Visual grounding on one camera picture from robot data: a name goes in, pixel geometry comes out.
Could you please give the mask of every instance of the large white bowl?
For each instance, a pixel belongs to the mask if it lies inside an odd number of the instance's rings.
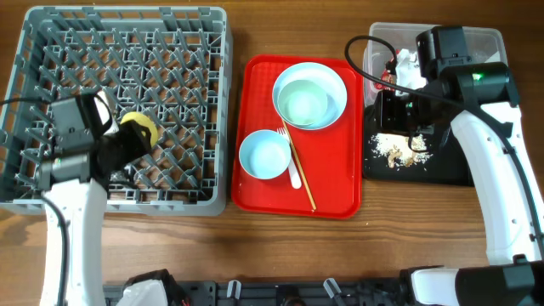
[[[286,171],[291,147],[278,133],[258,130],[242,141],[238,158],[247,174],[256,179],[273,179]]]
[[[275,80],[274,88],[272,90],[272,101],[274,102],[274,108],[278,115],[284,120],[285,118],[278,111],[278,98],[280,91],[290,82],[296,80],[308,80],[316,83],[322,88],[327,96],[327,107],[325,115],[315,123],[307,126],[294,126],[295,128],[301,128],[304,130],[317,130],[326,128],[333,124],[342,115],[346,109],[348,103],[348,91],[344,85],[342,78],[331,68],[317,63],[300,63],[293,65],[283,71],[280,76]]]

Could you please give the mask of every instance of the wooden table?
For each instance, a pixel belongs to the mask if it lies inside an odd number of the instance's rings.
[[[26,10],[46,0],[0,4],[0,88],[8,84]],[[60,0],[57,4],[118,5]],[[524,135],[544,184],[544,22],[539,1],[171,1],[151,5],[218,5],[234,35],[231,114],[238,110],[244,64],[257,54],[343,57],[344,44],[376,21],[461,24],[501,31],[522,97]],[[353,55],[362,59],[361,44]],[[229,119],[231,146],[236,129]],[[445,264],[486,265],[485,231],[472,188],[363,183],[363,206],[350,220],[243,212],[230,203],[217,218],[108,214],[103,232],[105,283],[167,268],[179,281],[301,281],[334,276],[395,276],[399,269]],[[0,212],[0,305],[38,304],[46,245],[44,217]]]

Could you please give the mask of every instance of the white bowl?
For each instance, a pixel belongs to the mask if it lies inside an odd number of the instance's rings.
[[[278,112],[294,126],[308,126],[321,120],[326,113],[325,90],[308,80],[288,83],[278,95]]]
[[[323,89],[327,96],[327,107],[325,115],[317,122],[307,126],[294,126],[304,130],[317,130],[326,128],[333,124],[343,113],[348,103],[348,91],[342,78],[331,68],[317,63],[300,63],[285,69],[275,80],[272,90],[272,101],[278,115],[285,118],[278,111],[278,100],[281,90],[289,83],[297,80],[314,82]]]
[[[291,147],[278,133],[259,130],[242,141],[238,158],[247,174],[256,179],[273,179],[286,171]]]

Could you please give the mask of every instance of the green light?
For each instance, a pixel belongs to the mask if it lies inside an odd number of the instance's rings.
[[[484,77],[484,74],[483,74],[483,73],[473,73],[473,80],[474,80],[474,81],[479,81],[479,80],[481,80],[483,77]]]

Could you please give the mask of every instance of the small white bowl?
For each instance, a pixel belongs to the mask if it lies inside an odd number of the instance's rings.
[[[288,123],[308,126],[320,121],[326,113],[326,92],[308,80],[288,83],[278,95],[278,112]]]
[[[273,179],[286,171],[291,147],[278,133],[258,130],[242,141],[238,158],[241,167],[255,179]]]

